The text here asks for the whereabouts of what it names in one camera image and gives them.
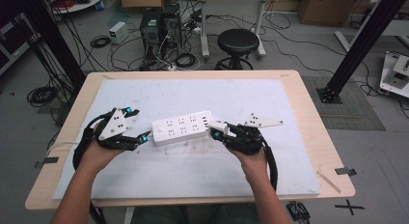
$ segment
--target white paper sheet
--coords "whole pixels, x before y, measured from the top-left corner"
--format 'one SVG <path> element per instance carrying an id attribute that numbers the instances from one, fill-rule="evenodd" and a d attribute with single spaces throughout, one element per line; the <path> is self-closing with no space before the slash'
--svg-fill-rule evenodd
<path id="1" fill-rule="evenodd" d="M 284 121 L 261 128 L 276 157 L 282 196 L 319 194 L 297 124 L 279 80 L 105 80 L 88 122 L 113 107 L 140 110 L 128 118 L 137 136 L 156 120 L 209 110 L 219 121 L 243 124 L 251 113 Z M 74 173 L 73 146 L 54 194 L 61 199 Z M 218 141 L 201 137 L 156 147 L 153 138 L 117 156 L 95 180 L 93 198 L 184 198 L 252 196 L 238 160 Z"/>

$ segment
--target person's left hand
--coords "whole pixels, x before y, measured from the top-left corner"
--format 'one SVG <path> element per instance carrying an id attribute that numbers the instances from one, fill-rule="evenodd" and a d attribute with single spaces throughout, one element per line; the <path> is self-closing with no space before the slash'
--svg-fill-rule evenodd
<path id="1" fill-rule="evenodd" d="M 99 146 L 98 142 L 93 140 L 82 156 L 79 168 L 90 170 L 92 173 L 97 174 L 104 169 L 113 158 L 121 153 L 123 153 L 123 150 L 108 150 Z"/>

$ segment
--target forearm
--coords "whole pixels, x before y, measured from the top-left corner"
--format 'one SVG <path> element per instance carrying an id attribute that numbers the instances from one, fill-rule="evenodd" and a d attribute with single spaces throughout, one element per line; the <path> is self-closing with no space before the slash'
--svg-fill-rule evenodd
<path id="1" fill-rule="evenodd" d="M 269 180 L 251 182 L 261 224 L 290 223 L 283 206 Z"/>
<path id="2" fill-rule="evenodd" d="M 88 223 L 96 172 L 78 167 L 51 223 Z"/>

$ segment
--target person's right arm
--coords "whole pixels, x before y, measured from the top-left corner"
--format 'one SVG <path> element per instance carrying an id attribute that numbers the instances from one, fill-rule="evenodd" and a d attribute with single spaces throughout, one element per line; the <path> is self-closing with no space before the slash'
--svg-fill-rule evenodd
<path id="1" fill-rule="evenodd" d="M 233 150 L 230 152 L 240 160 L 246 180 L 253 190 L 259 222 L 261 224 L 290 223 L 276 191 L 268 179 L 267 160 L 263 149 L 253 155 L 246 155 Z"/>

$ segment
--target stool seat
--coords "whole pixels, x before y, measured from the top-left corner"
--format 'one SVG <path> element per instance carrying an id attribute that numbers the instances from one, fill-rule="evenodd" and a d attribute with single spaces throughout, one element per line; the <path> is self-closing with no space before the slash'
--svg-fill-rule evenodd
<path id="1" fill-rule="evenodd" d="M 249 30 L 230 29 L 219 35 L 217 44 L 231 56 L 243 56 L 259 47 L 259 38 Z"/>

